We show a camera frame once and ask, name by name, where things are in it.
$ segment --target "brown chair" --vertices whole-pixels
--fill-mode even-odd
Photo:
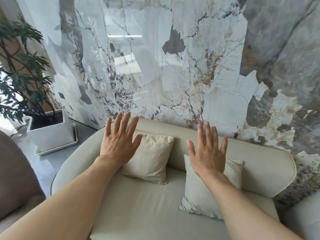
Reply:
[[[0,234],[45,199],[26,156],[0,130]]]

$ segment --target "person's right arm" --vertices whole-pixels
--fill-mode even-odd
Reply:
[[[190,162],[216,199],[232,240],[302,240],[288,228],[264,213],[238,190],[223,174],[226,163],[227,138],[218,148],[215,127],[198,126],[198,149],[187,142]]]

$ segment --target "planter saucer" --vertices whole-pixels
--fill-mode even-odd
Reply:
[[[74,146],[74,145],[78,144],[78,132],[77,132],[76,124],[75,123],[71,123],[71,125],[72,125],[72,128],[73,128],[73,135],[74,135],[74,139],[75,139],[74,142],[66,144],[66,145],[62,145],[62,146],[59,146],[59,147],[56,147],[56,148],[53,148],[53,149],[50,149],[50,150],[47,150],[47,151],[44,151],[44,152],[38,150],[38,147],[36,146],[34,154],[37,155],[37,156],[43,156],[43,155],[47,155],[49,153],[53,153],[53,152],[56,152],[56,151],[59,151],[59,150],[62,150],[62,149],[65,149],[65,148],[68,148],[68,147],[71,147],[71,146]]]

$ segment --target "cracked wall pattern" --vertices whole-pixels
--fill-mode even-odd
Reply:
[[[292,206],[320,188],[318,0],[17,0],[40,30],[57,106],[120,111],[293,153]]]

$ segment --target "bare skin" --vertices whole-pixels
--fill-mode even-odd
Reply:
[[[205,132],[198,126],[198,149],[187,141],[190,162],[221,209],[232,240],[302,240],[288,228],[270,217],[238,190],[223,174],[228,141],[218,147],[218,133],[207,122]]]
[[[34,208],[0,235],[0,240],[85,240],[98,215],[110,180],[126,164],[140,145],[142,135],[132,142],[138,123],[134,118],[128,131],[130,113],[119,113],[111,132],[106,122],[100,156],[94,163],[57,194]],[[266,215],[235,188],[223,174],[227,139],[218,148],[215,127],[198,127],[198,149],[187,142],[191,165],[201,177],[219,207],[233,240],[301,240],[279,222]]]

